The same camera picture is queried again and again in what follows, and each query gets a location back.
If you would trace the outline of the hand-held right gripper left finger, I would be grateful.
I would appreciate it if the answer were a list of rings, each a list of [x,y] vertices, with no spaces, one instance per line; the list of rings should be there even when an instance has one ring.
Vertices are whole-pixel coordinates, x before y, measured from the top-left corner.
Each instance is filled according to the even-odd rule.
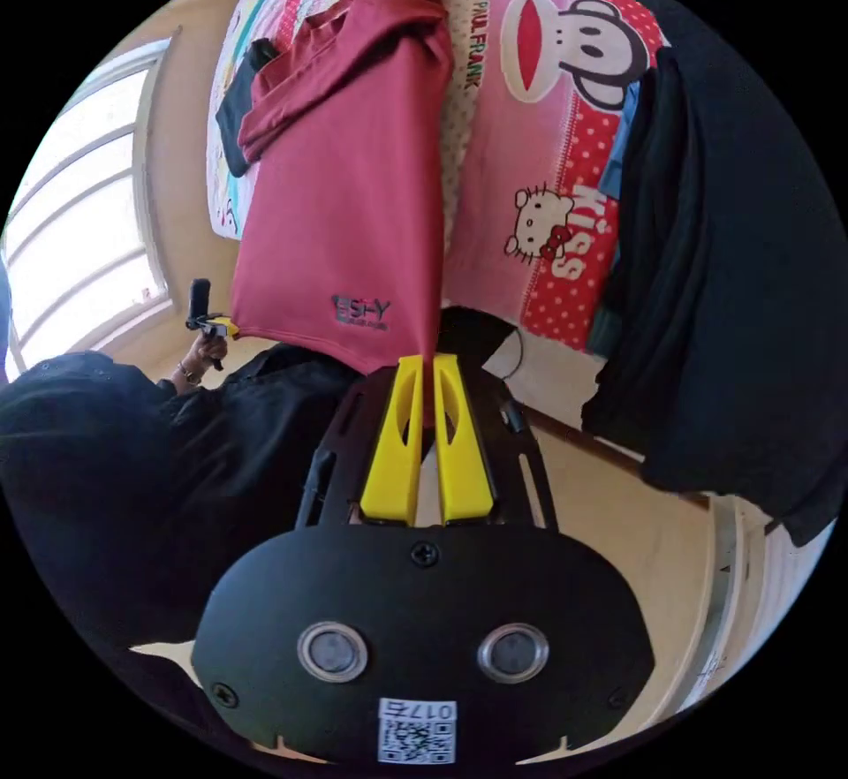
[[[423,433],[421,357],[397,363],[386,397],[382,424],[360,498],[369,522],[416,519]]]

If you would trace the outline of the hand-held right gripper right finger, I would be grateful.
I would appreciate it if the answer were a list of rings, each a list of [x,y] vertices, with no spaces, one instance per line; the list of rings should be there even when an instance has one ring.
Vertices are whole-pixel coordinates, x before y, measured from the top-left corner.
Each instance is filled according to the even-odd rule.
[[[435,450],[444,524],[488,519],[495,500],[458,358],[433,360]]]

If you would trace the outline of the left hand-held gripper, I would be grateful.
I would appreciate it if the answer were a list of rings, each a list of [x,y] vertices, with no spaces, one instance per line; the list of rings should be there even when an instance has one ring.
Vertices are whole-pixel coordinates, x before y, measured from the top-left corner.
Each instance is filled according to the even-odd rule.
[[[189,314],[185,319],[188,330],[198,332],[204,337],[238,337],[239,327],[225,314]]]

